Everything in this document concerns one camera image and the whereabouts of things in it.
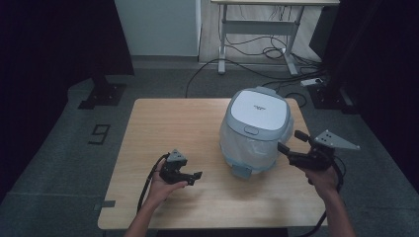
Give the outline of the white metal-framed desk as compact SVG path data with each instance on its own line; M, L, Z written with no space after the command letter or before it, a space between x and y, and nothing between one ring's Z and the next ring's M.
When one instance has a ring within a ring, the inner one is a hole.
M225 73L226 36L227 35L257 35L257 36L286 36L289 41L281 49L284 61L290 75L297 75L292 56L293 44L306 7L336 7L340 0L210 0L221 8L220 46L218 49L217 72ZM298 7L294 21L259 21L259 20L228 20L227 11L233 5L255 6L287 6Z

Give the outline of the grey tape strip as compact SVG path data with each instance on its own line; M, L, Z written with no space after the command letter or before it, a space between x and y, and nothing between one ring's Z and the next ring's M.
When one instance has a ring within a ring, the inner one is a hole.
M104 200L100 203L96 203L93 207L94 211L100 211L104 207L114 207L116 204L115 200Z

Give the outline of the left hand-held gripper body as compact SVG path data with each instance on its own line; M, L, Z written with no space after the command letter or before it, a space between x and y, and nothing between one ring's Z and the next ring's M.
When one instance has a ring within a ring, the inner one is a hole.
M174 149L166 158L160 169L160 177L168 184L188 181L188 175L180 172L180 169L187 164L187 158Z

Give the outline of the person's left hand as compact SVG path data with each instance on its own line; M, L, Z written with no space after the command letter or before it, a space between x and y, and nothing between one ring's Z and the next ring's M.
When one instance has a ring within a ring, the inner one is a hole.
M153 172L148 196L144 202L145 206L151 206L153 208L156 208L159 206L161 202L166 200L174 191L184 188L188 185L188 183L185 181L178 182L176 184L167 184L160 177L160 170L164 163L164 160L160 161L157 165L156 170Z

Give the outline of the person's right hand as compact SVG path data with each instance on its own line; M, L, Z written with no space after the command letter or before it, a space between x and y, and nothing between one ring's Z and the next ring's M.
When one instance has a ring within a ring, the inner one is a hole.
M313 183L318 195L324 200L330 200L337 195L338 176L333 167L323 171L313 171L301 168L305 176Z

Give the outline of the black stand base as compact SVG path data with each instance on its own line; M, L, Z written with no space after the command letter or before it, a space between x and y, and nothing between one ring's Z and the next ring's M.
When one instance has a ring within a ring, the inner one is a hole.
M79 110L93 110L97 106L117 106L126 89L126 84L110 83L104 75L92 78L94 88L89 97L80 103Z
M311 101L316 109L341 111L356 115L358 109L343 87L334 90L331 86L308 86Z

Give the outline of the black curtain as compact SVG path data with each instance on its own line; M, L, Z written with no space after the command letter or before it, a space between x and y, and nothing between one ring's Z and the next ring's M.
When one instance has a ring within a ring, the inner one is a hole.
M323 65L419 189L419 0L340 0Z
M71 86L132 73L116 0L0 0L0 202Z

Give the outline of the white plastic bin liner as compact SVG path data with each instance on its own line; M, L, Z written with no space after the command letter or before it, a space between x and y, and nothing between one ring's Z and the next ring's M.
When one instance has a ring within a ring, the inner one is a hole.
M231 167L249 169L253 174L271 169L279 157L278 143L287 143L293 133L293 117L279 130L264 130L246 125L234 130L225 118L219 130L219 144Z

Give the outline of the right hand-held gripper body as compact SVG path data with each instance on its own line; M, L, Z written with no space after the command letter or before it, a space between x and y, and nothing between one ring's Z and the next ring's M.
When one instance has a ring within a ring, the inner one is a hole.
M323 171L327 170L335 158L335 149L360 150L361 147L326 129L312 138L312 145L307 153L292 152L289 163L299 168Z

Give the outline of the grey lidded trash bin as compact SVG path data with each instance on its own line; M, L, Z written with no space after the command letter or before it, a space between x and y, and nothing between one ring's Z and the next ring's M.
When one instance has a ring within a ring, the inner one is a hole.
M284 98L265 87L243 89L229 102L224 118L236 131L246 125L264 130L279 130L292 117L291 108ZM231 173L242 179L254 175L249 169L229 166Z

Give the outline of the white wall panel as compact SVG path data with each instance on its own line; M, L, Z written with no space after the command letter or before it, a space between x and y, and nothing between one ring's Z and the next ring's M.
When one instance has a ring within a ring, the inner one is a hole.
M201 0L115 0L133 56L199 55Z

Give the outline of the white power strip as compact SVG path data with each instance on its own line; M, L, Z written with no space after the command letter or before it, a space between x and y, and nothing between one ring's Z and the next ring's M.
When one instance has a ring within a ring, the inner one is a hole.
M312 86L312 85L321 85L324 81L321 78L312 78L300 81L300 86Z

